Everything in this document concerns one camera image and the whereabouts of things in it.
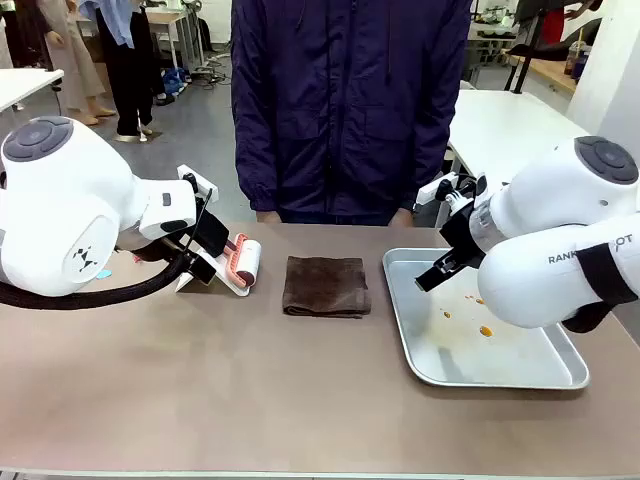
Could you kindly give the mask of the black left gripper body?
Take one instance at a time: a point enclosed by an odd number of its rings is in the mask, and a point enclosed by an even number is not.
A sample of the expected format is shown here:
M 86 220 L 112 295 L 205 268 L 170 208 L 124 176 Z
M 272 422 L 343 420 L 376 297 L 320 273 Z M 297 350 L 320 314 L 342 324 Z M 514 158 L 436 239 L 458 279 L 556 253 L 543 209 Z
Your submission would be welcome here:
M 196 227 L 196 243 L 212 257 L 224 253 L 229 229 L 213 214 L 203 213 Z

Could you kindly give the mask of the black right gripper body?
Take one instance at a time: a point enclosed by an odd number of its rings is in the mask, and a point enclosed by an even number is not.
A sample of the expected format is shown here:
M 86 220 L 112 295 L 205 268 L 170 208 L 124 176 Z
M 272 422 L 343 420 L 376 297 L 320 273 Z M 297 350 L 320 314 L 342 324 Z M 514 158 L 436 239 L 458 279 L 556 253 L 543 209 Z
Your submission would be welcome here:
M 440 230 L 441 236 L 458 253 L 459 265 L 480 265 L 485 253 L 473 239 L 470 217 L 474 206 L 471 199 L 456 212 L 451 212 L 449 219 Z

